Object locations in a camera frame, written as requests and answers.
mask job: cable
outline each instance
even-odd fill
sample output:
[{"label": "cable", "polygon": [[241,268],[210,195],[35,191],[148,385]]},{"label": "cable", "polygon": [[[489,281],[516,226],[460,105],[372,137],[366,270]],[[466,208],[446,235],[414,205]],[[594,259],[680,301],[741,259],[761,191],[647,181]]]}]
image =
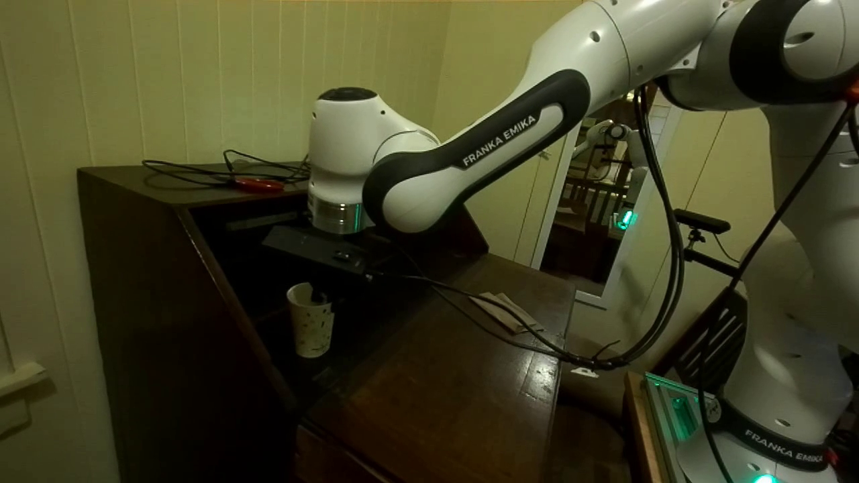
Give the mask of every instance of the cable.
[{"label": "cable", "polygon": [[736,259],[736,258],[725,248],[725,244],[723,244],[719,235],[715,235],[715,238],[716,238],[716,244],[719,244],[719,251],[723,251],[727,259],[741,263],[741,259]]},{"label": "cable", "polygon": [[723,459],[723,451],[719,451],[719,444],[716,444],[715,428],[709,425],[709,419],[705,419],[705,403],[702,403],[705,393],[702,393],[701,381],[696,381],[696,391],[698,391],[698,412],[701,412],[701,425],[702,425],[705,444],[709,444],[709,451],[715,452],[716,466],[719,466],[725,483],[732,483],[732,479],[729,479],[729,471],[727,471],[727,464],[725,464],[725,459]]},{"label": "cable", "polygon": [[489,330],[486,323],[481,323],[478,317],[472,317],[470,311],[464,311],[460,303],[454,303],[447,295],[443,295],[439,289],[431,289],[439,301],[446,301],[454,311],[460,311],[466,321],[472,321],[481,333],[506,344],[506,345],[516,345],[516,348],[523,348],[523,352],[536,352],[536,353],[544,353],[544,357],[555,357],[555,352],[547,352],[547,348],[540,348],[540,345],[529,345],[529,344],[517,344],[517,341],[511,341],[494,330]]},{"label": "cable", "polygon": [[617,345],[619,341],[615,337],[615,341],[610,341],[610,344],[600,344],[594,353],[590,353],[590,360],[598,360],[607,348],[611,348],[611,345]]},{"label": "cable", "polygon": [[143,166],[160,175],[160,177],[183,179],[183,181],[191,181],[199,187],[229,187],[230,184],[230,175],[219,172],[219,169],[172,164],[172,160],[160,160],[160,158],[145,158]]},{"label": "cable", "polygon": [[657,187],[657,195],[664,204],[664,216],[665,216],[669,242],[672,242],[672,247],[669,247],[672,264],[669,264],[669,285],[665,285],[659,309],[657,309],[651,323],[647,326],[647,333],[623,353],[617,353],[611,360],[598,360],[600,366],[623,366],[623,364],[634,361],[637,357],[642,357],[669,326],[669,319],[676,311],[681,285],[685,285],[681,234],[680,234],[680,223],[676,223],[676,215],[672,205],[669,184],[665,184],[664,169],[657,164],[654,144],[651,144],[651,134],[650,134],[650,124],[647,124],[647,113],[645,113],[645,89],[637,89],[634,106],[637,106],[639,137],[645,144],[645,160],[647,160],[647,169],[651,175],[651,184]]},{"label": "cable", "polygon": [[407,272],[376,272],[376,276],[390,276],[390,279],[403,279],[403,281],[422,281],[422,285],[429,285],[443,301],[447,301],[443,291],[454,291],[454,295],[462,295],[462,298],[474,298],[474,301],[484,301],[484,303],[492,303],[496,309],[502,309],[505,314],[511,314],[513,319],[517,319],[517,323],[531,333],[541,345],[547,345],[549,352],[544,348],[535,348],[535,345],[523,345],[523,348],[535,348],[540,353],[549,353],[549,357],[559,357],[559,360],[568,360],[567,348],[555,345],[552,341],[547,341],[540,330],[535,330],[529,321],[521,319],[521,314],[516,314],[511,306],[500,303],[500,301],[492,301],[492,298],[484,298],[478,291],[466,291],[466,289],[460,289],[454,285],[446,285],[446,281],[438,281],[438,279],[429,279],[429,276],[407,276]]},{"label": "cable", "polygon": [[261,156],[251,156],[251,152],[243,152],[243,149],[233,149],[233,146],[225,146],[222,152],[222,166],[229,169],[229,175],[247,175],[247,172],[254,172],[254,169],[237,169],[237,160],[249,160],[249,164],[261,164],[261,166],[269,166],[265,177],[269,179],[284,179],[284,181],[302,181],[308,179],[308,164],[306,158],[302,160],[269,160],[269,158],[261,158]]},{"label": "cable", "polygon": [[857,120],[857,105],[854,105],[854,113],[850,113],[850,117],[849,117],[849,130],[850,130],[850,142],[854,142],[854,149],[857,149],[857,156],[859,156],[859,125],[857,125],[859,120]]},{"label": "cable", "polygon": [[803,193],[803,187],[807,184],[807,179],[814,177],[814,172],[825,164],[827,152],[833,149],[837,134],[843,130],[846,124],[850,124],[854,117],[854,105],[846,105],[846,109],[841,113],[841,117],[834,120],[833,130],[827,134],[827,138],[821,142],[821,146],[814,152],[810,164],[804,166],[803,177],[795,181],[795,187],[784,195],[784,200],[779,204],[779,208],[774,211],[774,216],[768,219],[768,226],[760,230],[760,235],[755,238],[755,244],[749,247],[749,251],[743,254],[741,264],[736,268],[736,272],[729,276],[727,289],[736,289],[736,285],[741,281],[741,276],[745,272],[745,268],[751,264],[755,254],[760,251],[760,247],[770,238],[774,228],[779,226],[779,219],[786,215],[786,208],[795,204],[795,197]]},{"label": "cable", "polygon": [[[237,160],[249,160],[257,166],[265,166],[265,172],[254,166],[237,166]],[[308,179],[308,166],[306,160],[265,160],[241,149],[222,149],[222,169],[207,169],[207,166],[194,166],[194,164],[175,164],[175,160],[160,160],[160,158],[145,158],[145,169],[172,177],[196,187],[238,187],[238,191],[282,191],[284,184],[298,184]]]}]

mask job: dark wooden furniture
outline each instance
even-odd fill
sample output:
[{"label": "dark wooden furniture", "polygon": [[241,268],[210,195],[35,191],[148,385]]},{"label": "dark wooden furniture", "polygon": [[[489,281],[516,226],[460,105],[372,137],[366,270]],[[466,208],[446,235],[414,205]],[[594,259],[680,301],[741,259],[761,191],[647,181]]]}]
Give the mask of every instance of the dark wooden furniture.
[{"label": "dark wooden furniture", "polygon": [[[378,259],[367,281],[261,244],[274,223],[301,226],[302,193],[179,191],[145,169],[78,181],[127,483],[541,479],[555,357],[494,341],[466,298],[392,276],[418,263],[506,291],[562,341],[575,286],[486,254],[470,216],[355,238]],[[302,279],[337,311],[315,361],[292,353],[282,303]]]}]

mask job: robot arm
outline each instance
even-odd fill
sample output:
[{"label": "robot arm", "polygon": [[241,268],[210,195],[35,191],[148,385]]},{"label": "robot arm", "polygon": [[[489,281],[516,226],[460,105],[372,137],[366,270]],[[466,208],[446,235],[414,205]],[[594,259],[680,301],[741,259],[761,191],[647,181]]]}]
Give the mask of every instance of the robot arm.
[{"label": "robot arm", "polygon": [[[372,113],[367,120],[382,129],[370,129],[370,138],[357,144],[370,144],[376,152],[349,146],[359,164],[370,164],[351,172],[359,177],[370,169],[363,204],[378,226],[418,234],[571,130],[588,113],[672,69],[709,34],[723,9],[723,0],[590,0],[535,43],[527,74],[506,101],[443,144],[370,93],[363,101],[325,98],[317,124],[319,130],[332,130],[321,125],[327,120],[319,109],[351,115],[366,105]],[[337,164],[335,156],[319,152],[321,144],[332,142],[311,142],[311,166]],[[311,184],[317,197],[325,197],[321,177],[317,175]]]}]

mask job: white wall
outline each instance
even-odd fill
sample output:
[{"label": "white wall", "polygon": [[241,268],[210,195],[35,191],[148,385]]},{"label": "white wall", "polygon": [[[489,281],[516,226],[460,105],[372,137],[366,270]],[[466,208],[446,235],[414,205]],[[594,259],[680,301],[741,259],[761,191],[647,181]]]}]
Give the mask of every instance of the white wall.
[{"label": "white wall", "polygon": [[446,3],[0,0],[0,319],[10,357],[51,370],[0,440],[3,479],[116,479],[76,169],[302,158],[337,82],[429,124],[446,20]]}]

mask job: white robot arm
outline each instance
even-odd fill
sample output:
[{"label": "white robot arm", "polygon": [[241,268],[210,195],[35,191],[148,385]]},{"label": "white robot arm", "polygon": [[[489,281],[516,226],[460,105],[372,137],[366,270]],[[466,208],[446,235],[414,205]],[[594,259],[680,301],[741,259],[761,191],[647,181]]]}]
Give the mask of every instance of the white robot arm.
[{"label": "white robot arm", "polygon": [[[590,0],[535,43],[513,95],[447,142],[372,91],[335,89],[315,113],[315,223],[351,234],[366,208],[383,228],[427,230],[647,81],[692,109],[761,106],[782,204],[859,101],[859,0]],[[741,423],[716,433],[732,479],[834,479],[821,442],[850,396],[837,344],[859,352],[857,184],[841,137],[784,216],[792,254],[764,248],[745,270],[749,337],[723,393]],[[690,479],[723,479],[710,452],[701,437],[685,451]]]}]

